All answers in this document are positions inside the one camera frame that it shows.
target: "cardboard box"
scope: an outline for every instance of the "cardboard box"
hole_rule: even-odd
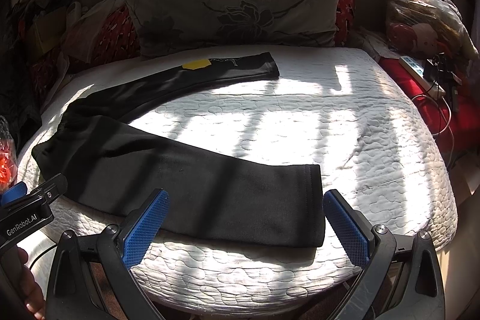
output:
[[[39,17],[28,29],[25,37],[28,60],[37,60],[56,45],[66,30],[67,8],[60,7]]]

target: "yellow patch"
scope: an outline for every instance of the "yellow patch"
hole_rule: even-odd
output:
[[[201,60],[195,60],[193,62],[186,63],[182,65],[182,68],[185,69],[198,69],[198,68],[205,68],[211,65],[212,63],[210,62],[209,59],[201,59]]]

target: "white power strip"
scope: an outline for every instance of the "white power strip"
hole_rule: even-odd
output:
[[[437,82],[429,82],[423,78],[423,65],[419,61],[411,58],[410,56],[402,56],[398,60],[399,63],[406,69],[410,75],[425,89],[428,91],[430,97],[435,100],[438,100],[442,97],[445,97],[445,90],[442,86],[439,86]]]

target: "quilted bedspread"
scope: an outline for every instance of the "quilted bedspread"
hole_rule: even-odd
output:
[[[277,62],[279,80],[187,95],[131,125],[254,162],[320,164],[324,191],[337,188],[373,224],[407,235],[426,229],[437,249],[446,245],[457,228],[457,209],[435,141],[400,88],[356,49],[216,47],[89,70],[44,112],[44,126],[22,151],[19,179],[36,186],[31,148],[53,134],[72,100],[193,60],[265,51]],[[65,229],[92,234],[117,221],[65,198],[52,210],[55,221],[43,231],[54,241]],[[153,300],[171,307],[240,317],[273,314],[359,271],[328,223],[325,234],[321,248],[292,249],[160,232],[132,271]]]

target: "gray pillow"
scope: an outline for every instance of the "gray pillow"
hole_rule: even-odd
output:
[[[334,45],[338,0],[125,1],[148,57],[215,45]]]

